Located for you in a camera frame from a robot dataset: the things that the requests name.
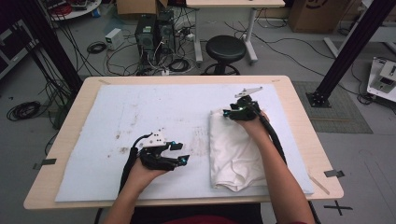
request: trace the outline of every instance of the white board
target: white board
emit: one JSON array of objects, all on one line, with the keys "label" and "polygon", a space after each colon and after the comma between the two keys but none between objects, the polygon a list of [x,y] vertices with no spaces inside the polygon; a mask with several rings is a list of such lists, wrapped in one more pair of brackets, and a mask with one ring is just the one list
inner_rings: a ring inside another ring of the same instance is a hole
[{"label": "white board", "polygon": [[214,189],[209,169],[209,114],[235,103],[244,88],[263,87],[251,97],[268,114],[284,148],[288,166],[304,193],[314,189],[273,85],[105,85],[64,172],[56,202],[113,201],[129,149],[143,134],[163,130],[167,141],[183,143],[169,157],[190,154],[187,166],[156,178],[139,199],[210,198],[268,195],[267,187],[238,192]]}]

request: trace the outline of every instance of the folded towel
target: folded towel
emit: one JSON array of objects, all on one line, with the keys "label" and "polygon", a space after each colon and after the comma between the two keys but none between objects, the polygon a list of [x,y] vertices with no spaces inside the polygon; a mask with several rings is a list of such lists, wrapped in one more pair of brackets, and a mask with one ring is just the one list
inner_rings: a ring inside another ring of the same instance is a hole
[{"label": "folded towel", "polygon": [[210,115],[210,177],[214,188],[239,191],[266,186],[262,157],[245,129],[224,118],[222,109]]}]

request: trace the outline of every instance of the red shirt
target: red shirt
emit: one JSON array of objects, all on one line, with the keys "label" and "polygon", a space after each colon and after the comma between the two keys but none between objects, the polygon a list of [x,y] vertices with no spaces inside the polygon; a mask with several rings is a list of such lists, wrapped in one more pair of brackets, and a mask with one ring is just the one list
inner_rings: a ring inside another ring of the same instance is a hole
[{"label": "red shirt", "polygon": [[[195,217],[184,217],[172,221],[165,222],[163,224],[238,224],[225,217],[215,216],[195,216]],[[291,222],[290,224],[306,224],[304,222]]]}]

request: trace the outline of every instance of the right hand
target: right hand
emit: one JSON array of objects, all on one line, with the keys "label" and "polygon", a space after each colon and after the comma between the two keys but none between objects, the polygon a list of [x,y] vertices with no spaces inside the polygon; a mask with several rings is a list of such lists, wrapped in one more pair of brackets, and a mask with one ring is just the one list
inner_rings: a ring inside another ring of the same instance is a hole
[{"label": "right hand", "polygon": [[125,187],[122,189],[128,190],[128,187],[132,186],[133,190],[137,190],[138,192],[143,191],[149,183],[159,175],[163,175],[167,173],[164,170],[150,170],[146,168],[140,158],[136,160],[134,166],[129,173],[128,180],[125,184]]},{"label": "right hand", "polygon": [[[269,121],[268,116],[263,112],[262,115]],[[262,123],[260,122],[259,117],[256,117],[253,120],[236,120],[236,123],[240,124],[244,129],[247,131],[247,133],[251,136],[254,137],[256,135],[260,136],[262,134],[268,135],[268,132],[265,130],[265,128],[262,126]]]}]

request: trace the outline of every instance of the black chair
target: black chair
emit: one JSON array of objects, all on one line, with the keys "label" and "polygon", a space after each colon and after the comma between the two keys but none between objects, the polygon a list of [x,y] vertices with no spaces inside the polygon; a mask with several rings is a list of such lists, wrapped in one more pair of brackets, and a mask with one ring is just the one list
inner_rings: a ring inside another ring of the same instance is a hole
[{"label": "black chair", "polygon": [[[210,75],[208,71],[212,67],[215,67],[213,75],[240,75],[238,69],[230,65],[230,63],[243,59],[247,52],[247,48],[245,43],[236,37],[230,35],[217,35],[207,41],[206,52],[211,58],[218,62],[208,66],[202,73],[203,76]],[[226,67],[232,68],[232,71],[226,73]]]}]

